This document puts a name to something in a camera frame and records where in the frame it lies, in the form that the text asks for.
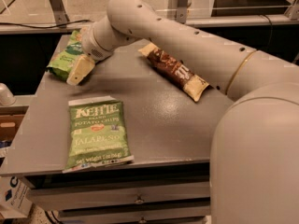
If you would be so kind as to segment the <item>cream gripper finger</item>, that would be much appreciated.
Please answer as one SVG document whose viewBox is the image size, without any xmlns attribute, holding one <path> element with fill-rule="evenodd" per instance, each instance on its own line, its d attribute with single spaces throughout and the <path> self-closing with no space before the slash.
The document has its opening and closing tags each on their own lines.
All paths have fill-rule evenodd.
<svg viewBox="0 0 299 224">
<path fill-rule="evenodd" d="M 79 55 L 74 61 L 66 83 L 73 86 L 78 85 L 94 67 L 95 61 L 91 57 L 85 54 Z"/>
</svg>

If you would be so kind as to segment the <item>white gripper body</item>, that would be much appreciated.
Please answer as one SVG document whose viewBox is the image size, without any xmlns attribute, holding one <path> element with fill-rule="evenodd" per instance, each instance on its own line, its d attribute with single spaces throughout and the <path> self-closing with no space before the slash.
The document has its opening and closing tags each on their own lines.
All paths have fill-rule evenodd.
<svg viewBox="0 0 299 224">
<path fill-rule="evenodd" d="M 101 48 L 94 36 L 91 27 L 84 27 L 80 30 L 82 51 L 95 61 L 103 61 L 112 55 L 111 51 Z"/>
</svg>

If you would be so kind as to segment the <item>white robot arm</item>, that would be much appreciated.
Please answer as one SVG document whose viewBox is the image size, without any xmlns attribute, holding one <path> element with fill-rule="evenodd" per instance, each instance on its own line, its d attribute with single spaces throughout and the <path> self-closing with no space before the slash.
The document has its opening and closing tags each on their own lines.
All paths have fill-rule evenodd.
<svg viewBox="0 0 299 224">
<path fill-rule="evenodd" d="M 141 0 L 109 0 L 82 49 L 102 61 L 140 38 L 234 102 L 212 138 L 212 224 L 299 224 L 299 67 L 162 18 Z"/>
</svg>

